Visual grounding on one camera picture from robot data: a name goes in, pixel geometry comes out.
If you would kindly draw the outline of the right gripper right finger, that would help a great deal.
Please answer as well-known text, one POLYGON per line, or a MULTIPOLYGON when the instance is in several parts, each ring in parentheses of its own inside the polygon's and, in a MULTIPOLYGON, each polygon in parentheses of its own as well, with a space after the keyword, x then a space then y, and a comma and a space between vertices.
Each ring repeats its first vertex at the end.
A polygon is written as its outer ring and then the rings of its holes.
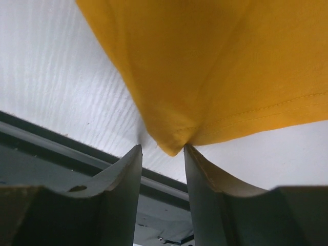
POLYGON ((197 245, 327 245, 327 187, 246 183, 184 147, 197 245))

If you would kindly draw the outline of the orange t shirt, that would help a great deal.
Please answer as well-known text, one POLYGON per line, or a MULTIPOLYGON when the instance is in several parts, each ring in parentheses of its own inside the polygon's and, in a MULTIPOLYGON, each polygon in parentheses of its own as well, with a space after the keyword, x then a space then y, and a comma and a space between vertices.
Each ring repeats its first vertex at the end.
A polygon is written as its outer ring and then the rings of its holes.
POLYGON ((327 119, 327 1, 78 1, 158 146, 327 119))

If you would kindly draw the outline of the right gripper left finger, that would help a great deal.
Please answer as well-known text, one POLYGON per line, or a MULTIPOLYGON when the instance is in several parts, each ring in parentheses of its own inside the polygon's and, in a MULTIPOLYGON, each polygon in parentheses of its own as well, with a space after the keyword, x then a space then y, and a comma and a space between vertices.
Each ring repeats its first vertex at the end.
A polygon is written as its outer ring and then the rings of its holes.
POLYGON ((1 187, 1 245, 132 245, 141 170, 136 145, 66 192, 1 187))

